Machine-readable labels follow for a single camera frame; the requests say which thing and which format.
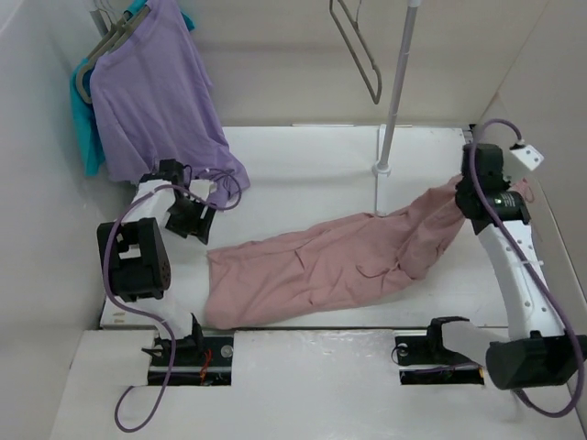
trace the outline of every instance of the red wire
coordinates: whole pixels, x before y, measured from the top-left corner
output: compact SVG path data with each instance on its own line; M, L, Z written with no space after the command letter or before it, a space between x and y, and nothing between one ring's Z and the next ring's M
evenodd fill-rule
M212 350L208 348L205 352L205 363L202 369L200 369L200 385L204 385L205 375L208 373L208 367L210 366L210 362L212 361Z

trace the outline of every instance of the white platform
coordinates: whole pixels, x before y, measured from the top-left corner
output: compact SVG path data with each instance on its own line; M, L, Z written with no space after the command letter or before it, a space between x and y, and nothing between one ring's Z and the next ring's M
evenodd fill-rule
M304 230L326 220L375 211L378 126L229 127L232 151L245 164L251 188L235 211L216 215L209 247L165 233L172 263L171 293L204 320L209 293L206 251ZM411 203L460 169L462 131L398 127L392 175L380 181L379 209ZM289 327L424 326L443 315L469 317L477 325L507 326L493 268L466 225L426 280L381 303L275 323ZM108 302L102 326L143 326Z
M238 332L232 386L170 387L151 423L119 432L124 385L146 383L153 333L85 332L51 440L517 439L584 440L575 412L549 419L486 385L402 386L390 359L394 331ZM159 387L133 390L123 423L149 413ZM530 390L550 411L566 387Z

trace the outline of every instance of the teal shirt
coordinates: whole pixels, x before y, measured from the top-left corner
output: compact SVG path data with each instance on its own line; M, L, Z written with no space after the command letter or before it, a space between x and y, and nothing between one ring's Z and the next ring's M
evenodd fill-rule
M147 0L135 0L127 11L133 16L147 3ZM193 20L186 14L182 13L183 21L187 29L191 32L195 29ZM83 59L79 66L73 71L70 79L70 98L72 105L73 126L77 143L80 148L83 162L83 171L86 176L95 176L100 169L100 165L105 162L104 150L98 133L98 127L95 123L94 108L91 104L86 104L77 91L75 77L77 72L88 62ZM83 88L90 95L90 77L93 71L87 72L83 77Z

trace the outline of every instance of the metal hanger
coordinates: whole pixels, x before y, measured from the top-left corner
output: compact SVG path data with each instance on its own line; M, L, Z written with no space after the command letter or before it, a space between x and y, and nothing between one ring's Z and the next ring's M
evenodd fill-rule
M359 39L361 46L365 50L365 53L367 54L367 57L369 58L369 61L371 63L371 68L375 71L375 75L377 75L377 92L375 92L375 90L373 89L373 86L372 86L371 82L369 81L369 77L367 76L367 72L365 72L365 69L363 68L362 64L360 63L359 57L357 56L357 51L352 47L352 44L350 43L349 36L345 32L345 29L342 27L340 20L338 19L337 15L334 12L334 0L330 0L330 15L332 16L332 19L334 20L335 24L337 25L337 28L338 28L338 31L340 32L340 35L342 35L342 38L345 40L345 43L347 44L347 48L349 48L350 55L352 56L352 59L355 61L355 64L357 65L357 68L359 69L360 76L362 77L363 81L365 82L365 85L367 85L367 89L369 89L369 94L371 95L371 99L373 100L373 102L375 104L378 104L380 99L382 98L382 88L383 88L382 72L379 69L377 62L375 62L375 58L371 54L371 50L369 49L369 46L367 46L367 42L365 41L365 38L362 36L362 34L360 33L360 30L359 30L359 10L362 5L362 0L360 0L360 2L359 2L359 7L357 8L356 17L352 16L352 14L350 13L349 8L347 7L347 4L344 2L344 0L338 0L338 3L340 4L340 7L342 7L343 12L347 16L349 23L352 25L352 28L355 31L355 35L357 35L357 38Z
M86 62L84 66L82 66L82 68L77 72L77 75L75 75L75 87L86 104L91 104L92 98L83 87L84 75L91 71L95 67L95 64L99 58L105 55L109 50L114 51L122 46L149 13L150 8L145 5L142 7L140 12L138 12L138 14L135 14L130 19L127 19L127 17L123 15L123 18L120 19L115 25L113 25L108 34L106 34L100 43L98 43L97 48L94 49L92 53L90 53L88 62Z

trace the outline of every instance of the purple t-shirt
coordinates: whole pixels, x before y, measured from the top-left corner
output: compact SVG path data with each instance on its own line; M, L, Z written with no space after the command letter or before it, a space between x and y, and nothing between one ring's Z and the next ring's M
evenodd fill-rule
M230 153L210 98L211 82L175 0L149 0L151 11L130 39L96 63L90 81L96 124L113 181L138 182L160 160L176 159L193 176L229 171L249 188ZM208 201L225 206L238 186L218 182Z

